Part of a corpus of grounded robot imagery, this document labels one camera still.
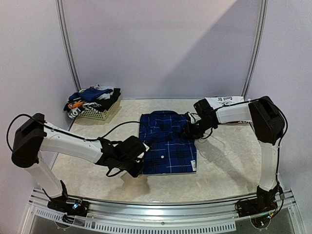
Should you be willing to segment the blue plaid flannel shirt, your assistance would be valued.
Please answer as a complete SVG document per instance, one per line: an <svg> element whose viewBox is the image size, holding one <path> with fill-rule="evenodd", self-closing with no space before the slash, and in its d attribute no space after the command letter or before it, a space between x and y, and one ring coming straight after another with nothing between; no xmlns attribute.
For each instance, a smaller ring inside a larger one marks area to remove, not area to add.
<svg viewBox="0 0 312 234"><path fill-rule="evenodd" d="M143 157L143 174L187 174L196 172L197 150L193 139L181 136L187 123L174 111L142 114L139 139L150 149Z"/></svg>

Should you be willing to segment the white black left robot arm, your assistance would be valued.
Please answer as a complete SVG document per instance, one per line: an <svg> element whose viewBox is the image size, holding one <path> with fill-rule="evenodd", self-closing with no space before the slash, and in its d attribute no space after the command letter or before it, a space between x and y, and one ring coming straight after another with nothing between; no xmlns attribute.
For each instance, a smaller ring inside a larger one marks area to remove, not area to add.
<svg viewBox="0 0 312 234"><path fill-rule="evenodd" d="M54 126L45 121L41 113L33 116L20 114L14 119L20 117L28 120L15 131L13 144L7 145L11 160L26 170L63 212L72 208L72 200L67 197L65 185L42 159L42 151L61 153L107 167L107 177L111 176L113 169L126 171L132 177L137 177L143 170L143 157L150 148L136 136L123 141L110 141L104 136L86 138Z"/></svg>

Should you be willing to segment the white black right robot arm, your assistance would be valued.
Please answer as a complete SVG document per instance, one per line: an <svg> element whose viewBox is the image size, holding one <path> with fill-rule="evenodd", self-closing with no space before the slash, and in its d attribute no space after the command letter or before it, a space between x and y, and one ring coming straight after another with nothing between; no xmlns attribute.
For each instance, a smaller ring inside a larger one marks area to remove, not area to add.
<svg viewBox="0 0 312 234"><path fill-rule="evenodd" d="M220 124L249 122L261 147L259 189L274 190L277 185L278 148L286 131L286 120L268 96L245 101L241 96L205 97L194 104L198 119L187 112L180 133L184 139L200 139Z"/></svg>

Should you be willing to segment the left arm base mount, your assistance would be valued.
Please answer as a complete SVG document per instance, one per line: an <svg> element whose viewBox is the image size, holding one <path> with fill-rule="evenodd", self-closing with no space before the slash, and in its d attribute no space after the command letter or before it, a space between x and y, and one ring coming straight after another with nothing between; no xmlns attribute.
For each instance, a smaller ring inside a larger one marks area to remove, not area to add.
<svg viewBox="0 0 312 234"><path fill-rule="evenodd" d="M62 193L56 198L49 197L47 208L66 213L68 216L86 217L89 211L90 203L81 197L71 199L68 196L67 189L63 181L60 181Z"/></svg>

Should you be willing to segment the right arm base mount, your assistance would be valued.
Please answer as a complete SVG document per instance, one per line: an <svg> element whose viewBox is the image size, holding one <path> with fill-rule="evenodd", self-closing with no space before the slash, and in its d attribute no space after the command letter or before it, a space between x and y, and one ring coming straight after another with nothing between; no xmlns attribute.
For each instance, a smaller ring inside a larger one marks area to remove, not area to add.
<svg viewBox="0 0 312 234"><path fill-rule="evenodd" d="M275 195L279 193L280 199L282 203L278 206L277 201L275 199ZM247 199L243 198L238 200L235 203L235 210L238 213L239 217L257 215L268 211L273 211L272 214L268 216L269 219L272 219L275 215L277 215L284 204L284 191L280 184L278 183L273 189L266 191L260 186L256 188L256 198Z"/></svg>

